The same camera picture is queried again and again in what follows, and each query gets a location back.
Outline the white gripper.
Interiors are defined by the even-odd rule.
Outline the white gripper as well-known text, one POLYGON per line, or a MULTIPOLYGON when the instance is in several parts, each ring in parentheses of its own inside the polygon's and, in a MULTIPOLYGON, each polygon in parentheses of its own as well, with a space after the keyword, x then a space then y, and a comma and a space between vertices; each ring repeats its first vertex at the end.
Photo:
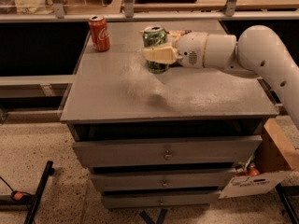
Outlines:
POLYGON ((167 41, 176 43, 177 48, 170 45, 143 48, 143 55, 147 61, 163 64, 178 62, 183 67, 203 68, 204 52, 208 34, 183 31, 169 31, 167 41))

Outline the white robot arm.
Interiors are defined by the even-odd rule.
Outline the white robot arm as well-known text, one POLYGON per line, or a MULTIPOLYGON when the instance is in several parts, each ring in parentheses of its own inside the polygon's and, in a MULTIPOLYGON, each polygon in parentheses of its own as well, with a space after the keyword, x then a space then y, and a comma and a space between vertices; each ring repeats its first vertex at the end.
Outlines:
POLYGON ((251 26, 241 36, 171 31, 165 43, 150 45, 143 54, 150 62, 261 77, 299 127, 299 67, 278 35, 266 26, 251 26))

